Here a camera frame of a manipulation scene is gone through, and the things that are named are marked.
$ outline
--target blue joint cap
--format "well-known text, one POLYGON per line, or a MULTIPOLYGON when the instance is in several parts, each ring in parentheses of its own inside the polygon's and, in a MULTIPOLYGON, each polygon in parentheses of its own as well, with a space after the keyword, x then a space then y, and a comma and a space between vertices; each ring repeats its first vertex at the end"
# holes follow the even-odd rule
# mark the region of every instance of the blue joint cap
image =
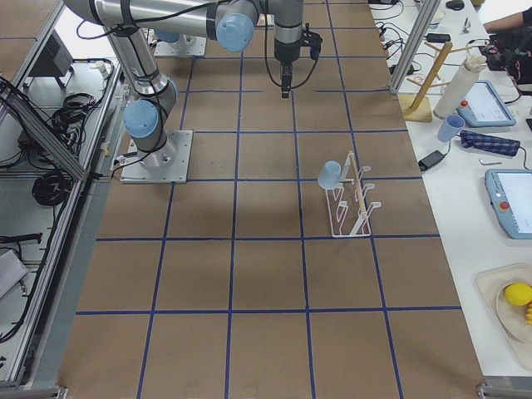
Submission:
POLYGON ((155 35, 165 43, 175 43, 180 39, 180 34, 176 32, 166 32, 155 29, 155 35))
POLYGON ((216 27, 216 38, 220 46, 226 50, 241 52, 251 41, 253 30, 253 22, 247 15, 228 14, 219 21, 216 27))
POLYGON ((130 135, 136 139, 144 139, 157 129, 159 112, 151 102, 138 100, 126 107, 123 119, 130 135))

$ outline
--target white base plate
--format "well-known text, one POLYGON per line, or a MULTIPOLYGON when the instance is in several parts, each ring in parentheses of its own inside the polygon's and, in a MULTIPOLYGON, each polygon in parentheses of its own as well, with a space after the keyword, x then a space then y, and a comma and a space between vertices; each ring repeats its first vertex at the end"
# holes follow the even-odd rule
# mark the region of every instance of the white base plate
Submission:
POLYGON ((207 39, 205 37, 197 37, 195 43, 187 47, 186 52, 178 52, 168 43, 158 42, 155 49, 155 56, 161 58, 190 58, 202 57, 205 55, 205 46, 207 39))
MULTIPOLYGON (((174 161, 168 166, 155 169, 146 169, 141 162, 126 166, 122 170, 120 181, 130 184, 154 184, 154 183, 186 183, 186 175, 189 171, 190 149, 192 147, 192 131, 169 131, 166 133, 168 140, 172 140, 177 148, 174 161)), ((136 151, 133 140, 128 151, 136 151)))

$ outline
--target white cylinder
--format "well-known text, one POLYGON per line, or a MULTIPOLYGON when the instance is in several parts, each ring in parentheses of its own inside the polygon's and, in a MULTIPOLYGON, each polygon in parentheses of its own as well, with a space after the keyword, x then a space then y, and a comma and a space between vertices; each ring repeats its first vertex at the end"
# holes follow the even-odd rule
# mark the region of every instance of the white cylinder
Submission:
POLYGON ((445 93, 434 108, 434 115, 445 119, 452 114, 461 101, 464 100, 469 90, 479 80, 480 71, 484 69, 486 58, 484 56, 470 56, 460 66, 445 93))

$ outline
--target blue cup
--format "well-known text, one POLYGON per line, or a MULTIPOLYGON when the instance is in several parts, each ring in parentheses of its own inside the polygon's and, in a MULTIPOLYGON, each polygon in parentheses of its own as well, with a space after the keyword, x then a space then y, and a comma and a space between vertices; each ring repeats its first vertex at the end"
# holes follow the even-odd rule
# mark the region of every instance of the blue cup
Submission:
POLYGON ((342 167, 335 160, 328 160, 323 164, 318 177, 318 184, 324 190, 333 190, 340 183, 342 167))
POLYGON ((438 131, 438 140, 445 143, 460 133, 464 127, 466 127, 464 118, 458 115, 449 115, 441 124, 438 131))

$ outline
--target yellow fruit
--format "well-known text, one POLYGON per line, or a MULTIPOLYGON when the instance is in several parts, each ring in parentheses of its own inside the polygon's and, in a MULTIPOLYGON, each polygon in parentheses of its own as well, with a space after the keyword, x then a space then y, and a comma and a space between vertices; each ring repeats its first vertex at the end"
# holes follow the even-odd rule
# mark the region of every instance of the yellow fruit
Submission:
POLYGON ((505 298, 515 306, 524 306, 532 301, 532 287, 527 283, 513 283, 505 288, 505 298))

